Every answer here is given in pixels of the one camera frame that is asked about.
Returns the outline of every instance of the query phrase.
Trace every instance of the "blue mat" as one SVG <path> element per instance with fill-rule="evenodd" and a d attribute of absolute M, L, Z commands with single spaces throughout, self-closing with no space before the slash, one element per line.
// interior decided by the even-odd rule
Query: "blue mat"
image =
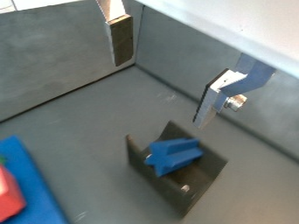
<path fill-rule="evenodd" d="M 66 224 L 41 174 L 16 136 L 0 141 L 0 155 L 6 159 L 4 166 L 17 180 L 26 203 L 25 209 L 4 224 Z"/>

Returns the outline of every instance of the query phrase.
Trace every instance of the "gray floor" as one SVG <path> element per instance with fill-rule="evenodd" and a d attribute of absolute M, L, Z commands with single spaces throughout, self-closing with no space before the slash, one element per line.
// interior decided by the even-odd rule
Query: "gray floor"
<path fill-rule="evenodd" d="M 70 223 L 289 223 L 299 166 L 220 118 L 199 132 L 196 106 L 131 67 L 1 123 L 24 141 Z M 124 136 L 145 147 L 169 120 L 228 159 L 180 220 L 127 163 Z"/>

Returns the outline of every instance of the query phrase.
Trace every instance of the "red object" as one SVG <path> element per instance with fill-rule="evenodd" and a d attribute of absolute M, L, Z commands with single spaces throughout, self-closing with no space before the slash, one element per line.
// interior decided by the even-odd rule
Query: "red object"
<path fill-rule="evenodd" d="M 14 177 L 0 165 L 0 222 L 18 214 L 24 206 L 24 197 Z"/>

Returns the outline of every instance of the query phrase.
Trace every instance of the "silver bolt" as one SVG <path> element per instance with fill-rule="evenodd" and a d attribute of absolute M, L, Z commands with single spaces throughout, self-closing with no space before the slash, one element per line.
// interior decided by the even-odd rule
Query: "silver bolt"
<path fill-rule="evenodd" d="M 235 112 L 237 112 L 245 104 L 247 99 L 248 98 L 243 94 L 229 97 L 225 101 L 224 108 L 231 108 Z"/>
<path fill-rule="evenodd" d="M 191 188 L 189 188 L 188 185 L 184 185 L 184 186 L 181 187 L 181 190 L 185 191 L 185 192 L 188 192 L 188 191 L 191 190 Z"/>

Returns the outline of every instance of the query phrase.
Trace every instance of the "blue block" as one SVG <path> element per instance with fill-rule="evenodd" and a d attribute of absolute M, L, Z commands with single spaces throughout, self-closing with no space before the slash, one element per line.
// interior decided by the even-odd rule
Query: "blue block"
<path fill-rule="evenodd" d="M 203 154 L 199 140 L 193 138 L 153 142 L 149 144 L 149 151 L 151 155 L 144 163 L 153 166 L 157 177 L 189 165 L 192 160 Z"/>
<path fill-rule="evenodd" d="M 24 210 L 4 224 L 66 224 L 42 177 L 16 136 L 0 141 L 0 155 L 6 158 L 4 167 L 14 176 L 26 203 Z"/>

